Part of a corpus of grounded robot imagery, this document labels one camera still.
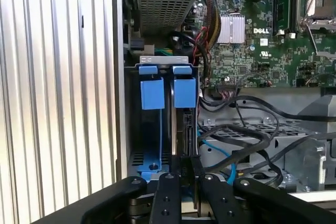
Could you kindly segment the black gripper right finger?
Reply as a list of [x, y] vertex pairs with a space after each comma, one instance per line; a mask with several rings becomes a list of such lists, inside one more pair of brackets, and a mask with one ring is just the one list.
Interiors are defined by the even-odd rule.
[[230, 185], [206, 173], [200, 157], [192, 158], [198, 179], [198, 212], [213, 223], [335, 223], [335, 214], [256, 180]]

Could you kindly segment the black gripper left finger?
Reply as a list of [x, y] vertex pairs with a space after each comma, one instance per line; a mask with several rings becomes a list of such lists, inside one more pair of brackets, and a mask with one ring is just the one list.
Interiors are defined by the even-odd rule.
[[130, 176], [37, 220], [37, 223], [181, 223], [181, 180], [194, 156], [173, 156], [167, 172]]

